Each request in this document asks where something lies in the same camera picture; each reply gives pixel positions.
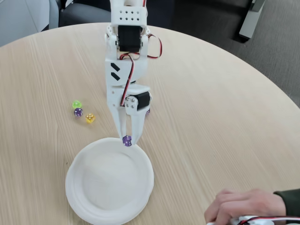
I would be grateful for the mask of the person's hand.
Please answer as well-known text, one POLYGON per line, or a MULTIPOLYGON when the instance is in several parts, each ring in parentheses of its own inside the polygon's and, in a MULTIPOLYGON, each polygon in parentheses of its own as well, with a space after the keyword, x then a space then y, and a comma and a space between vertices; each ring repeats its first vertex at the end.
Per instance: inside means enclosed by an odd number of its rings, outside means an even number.
POLYGON ((204 213, 205 222, 226 225, 241 216, 286 216, 283 199, 260 189, 236 192, 224 189, 219 192, 204 213))

